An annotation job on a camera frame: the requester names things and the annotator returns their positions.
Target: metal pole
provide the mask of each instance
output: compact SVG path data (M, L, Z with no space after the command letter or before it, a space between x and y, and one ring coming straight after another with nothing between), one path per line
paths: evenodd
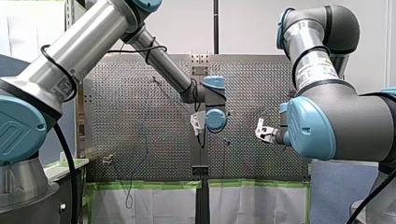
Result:
M219 0L214 0L214 37L215 37L215 54L219 54Z

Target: perforated metal panel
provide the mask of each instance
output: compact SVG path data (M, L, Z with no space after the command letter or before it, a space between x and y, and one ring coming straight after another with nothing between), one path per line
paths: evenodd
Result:
M190 66L176 57L186 74ZM84 81L90 181L191 179L188 105L139 55L105 57ZM134 168L145 158L136 172ZM113 162L103 158L113 155Z
M190 73L190 55L173 58ZM189 106L164 79L139 55L105 57L84 81L86 148L95 156L89 181L129 179L147 149L134 179L190 180L200 161L209 165L209 178L305 180L306 161L255 137L259 118L278 125L278 106L293 89L290 70L281 56L211 55L211 75L226 78L231 116L222 133L207 135L206 150L197 151ZM113 162L104 163L110 155Z
M255 136L259 118L279 125L278 107L293 90L291 65L282 56L212 55L211 75L226 80L227 128L208 137L209 178L304 180L307 163L289 147L265 145Z

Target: white tape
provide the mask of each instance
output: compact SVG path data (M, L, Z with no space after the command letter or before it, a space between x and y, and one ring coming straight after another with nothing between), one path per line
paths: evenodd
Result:
M321 80L339 79L329 59L321 58L316 62L304 65L296 74L298 90Z

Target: gray base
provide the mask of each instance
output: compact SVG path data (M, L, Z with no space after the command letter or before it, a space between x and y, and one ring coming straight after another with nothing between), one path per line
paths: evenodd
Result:
M47 194L34 202L16 204L0 210L0 223L16 224L59 224L59 185L51 183Z

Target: gray joint cover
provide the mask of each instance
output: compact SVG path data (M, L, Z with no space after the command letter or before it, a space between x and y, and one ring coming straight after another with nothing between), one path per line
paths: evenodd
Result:
M346 7L329 6L292 11L285 20L284 31L302 20L313 20L322 25L326 34L323 44L332 54L349 54L359 44L361 29L358 19Z
M392 147L393 118L377 96L359 96L339 83L318 85L301 94L327 116L335 135L336 160L382 161Z

